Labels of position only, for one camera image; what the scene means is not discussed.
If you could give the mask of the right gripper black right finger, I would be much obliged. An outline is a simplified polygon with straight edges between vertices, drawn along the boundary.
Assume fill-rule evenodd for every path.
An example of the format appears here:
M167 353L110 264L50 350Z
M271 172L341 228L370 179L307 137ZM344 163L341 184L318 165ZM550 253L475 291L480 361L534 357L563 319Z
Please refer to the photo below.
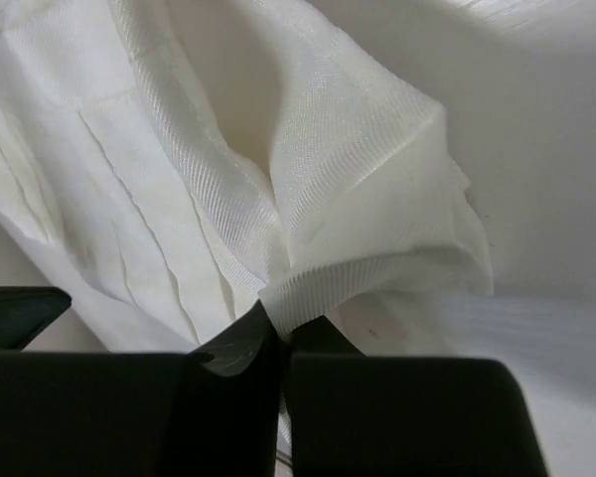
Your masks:
M325 317L292 334L296 476L545 476L509 369L488 359L368 357Z

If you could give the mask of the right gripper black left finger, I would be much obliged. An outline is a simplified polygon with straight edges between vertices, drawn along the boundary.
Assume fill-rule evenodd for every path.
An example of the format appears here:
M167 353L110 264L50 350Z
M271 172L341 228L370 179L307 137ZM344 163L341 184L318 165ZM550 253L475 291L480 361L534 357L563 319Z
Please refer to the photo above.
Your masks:
M261 305L190 353L32 352L71 306L0 287L0 476L270 476L279 343Z

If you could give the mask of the white pleated skirt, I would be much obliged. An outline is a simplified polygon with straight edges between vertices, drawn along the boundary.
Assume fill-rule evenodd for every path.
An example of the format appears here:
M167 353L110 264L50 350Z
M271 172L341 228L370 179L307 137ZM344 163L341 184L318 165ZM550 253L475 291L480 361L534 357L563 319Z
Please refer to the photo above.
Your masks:
M114 350L488 293L468 186L442 105L304 1L0 1L0 215L135 309L88 314Z

